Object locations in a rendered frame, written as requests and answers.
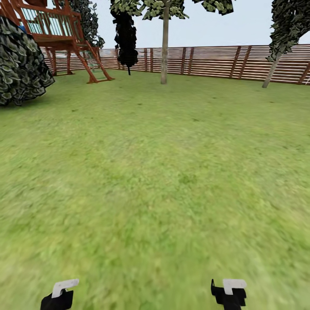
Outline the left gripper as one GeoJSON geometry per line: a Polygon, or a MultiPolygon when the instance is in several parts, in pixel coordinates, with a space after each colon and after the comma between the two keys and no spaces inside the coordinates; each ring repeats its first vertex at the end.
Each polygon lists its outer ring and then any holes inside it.
{"type": "Polygon", "coordinates": [[[70,309],[73,303],[73,293],[73,291],[63,291],[62,294],[56,298],[52,298],[52,295],[44,297],[40,310],[45,309],[50,304],[57,304],[59,306],[59,310],[70,309]]]}

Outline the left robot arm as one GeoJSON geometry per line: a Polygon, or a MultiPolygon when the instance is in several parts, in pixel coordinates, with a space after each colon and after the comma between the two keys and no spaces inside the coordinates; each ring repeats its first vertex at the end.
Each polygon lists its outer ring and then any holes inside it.
{"type": "Polygon", "coordinates": [[[78,279],[70,279],[66,281],[57,282],[54,285],[52,294],[44,297],[41,303],[40,310],[67,310],[72,306],[73,291],[62,291],[67,288],[77,286],[78,279]]]}

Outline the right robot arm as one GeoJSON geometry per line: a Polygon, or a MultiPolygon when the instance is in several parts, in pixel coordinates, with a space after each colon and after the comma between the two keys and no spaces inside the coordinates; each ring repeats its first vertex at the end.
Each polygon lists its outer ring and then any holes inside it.
{"type": "Polygon", "coordinates": [[[211,293],[216,296],[218,304],[223,304],[225,310],[241,310],[245,306],[246,294],[243,288],[247,283],[243,279],[223,279],[223,288],[214,287],[211,281],[211,293]]]}

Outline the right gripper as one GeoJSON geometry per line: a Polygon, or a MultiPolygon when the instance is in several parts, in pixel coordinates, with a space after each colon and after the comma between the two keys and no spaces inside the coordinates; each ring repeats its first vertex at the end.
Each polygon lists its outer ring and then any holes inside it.
{"type": "Polygon", "coordinates": [[[239,308],[245,306],[246,294],[243,288],[232,288],[232,295],[225,294],[224,288],[214,287],[214,280],[211,281],[211,293],[216,296],[216,301],[218,304],[223,304],[223,308],[228,304],[235,304],[239,308]]]}

